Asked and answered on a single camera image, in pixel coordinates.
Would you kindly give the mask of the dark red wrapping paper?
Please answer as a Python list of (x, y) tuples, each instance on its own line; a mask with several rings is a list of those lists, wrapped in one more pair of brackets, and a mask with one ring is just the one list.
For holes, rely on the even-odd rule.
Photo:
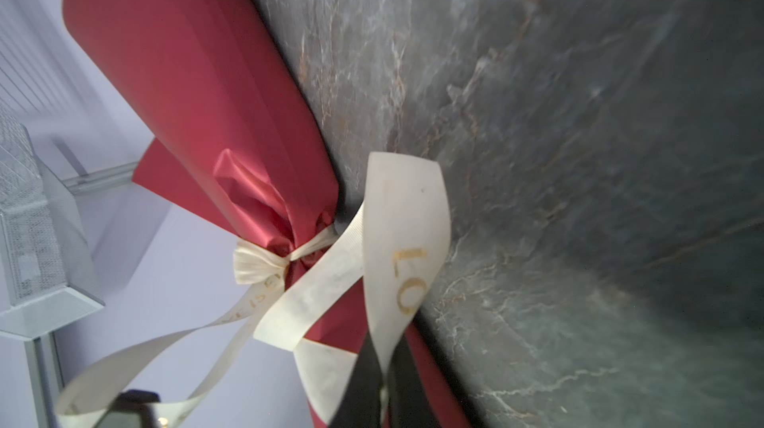
[[(139, 185), (234, 233), (237, 245), (280, 257), (336, 231), (339, 186), (324, 139), (251, 0), (64, 0), (63, 15), (153, 133), (134, 173)], [(403, 338), (441, 427), (467, 426), (413, 321)], [(355, 353), (367, 335), (361, 284), (308, 331), (313, 342)], [(60, 394), (59, 422), (95, 427), (183, 338), (148, 340), (90, 366)]]

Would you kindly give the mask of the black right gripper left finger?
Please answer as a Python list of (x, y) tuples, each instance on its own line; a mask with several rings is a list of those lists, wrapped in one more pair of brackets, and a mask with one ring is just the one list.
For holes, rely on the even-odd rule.
[(348, 385), (329, 428), (380, 428), (383, 375), (370, 335), (356, 358)]

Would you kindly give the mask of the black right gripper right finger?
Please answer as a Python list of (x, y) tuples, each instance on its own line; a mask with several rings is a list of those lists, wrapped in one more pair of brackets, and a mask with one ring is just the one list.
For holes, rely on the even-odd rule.
[(397, 344), (387, 372), (392, 428), (440, 428), (407, 340)]

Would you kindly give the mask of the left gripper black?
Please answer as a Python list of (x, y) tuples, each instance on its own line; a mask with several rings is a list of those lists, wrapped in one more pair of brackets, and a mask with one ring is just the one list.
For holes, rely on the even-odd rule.
[(157, 428), (161, 424), (153, 404), (160, 401), (156, 392), (130, 389), (121, 392), (109, 406), (97, 428)]

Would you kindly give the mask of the cream printed ribbon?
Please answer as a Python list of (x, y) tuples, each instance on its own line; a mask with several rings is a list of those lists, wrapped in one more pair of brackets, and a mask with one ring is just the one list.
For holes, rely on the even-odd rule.
[(359, 352), (313, 342), (308, 331), (354, 285), (364, 289), (368, 334), (383, 375), (382, 424), (389, 423), (387, 372), (393, 352), (442, 269), (451, 213), (440, 166), (406, 155), (373, 153), (365, 199), (346, 231), (324, 229), (280, 257), (240, 241), (237, 281), (246, 293), (219, 319), (239, 332), (189, 398), (158, 402), (160, 427), (178, 427), (230, 370), (248, 340), (294, 355), (310, 405), (330, 424)]

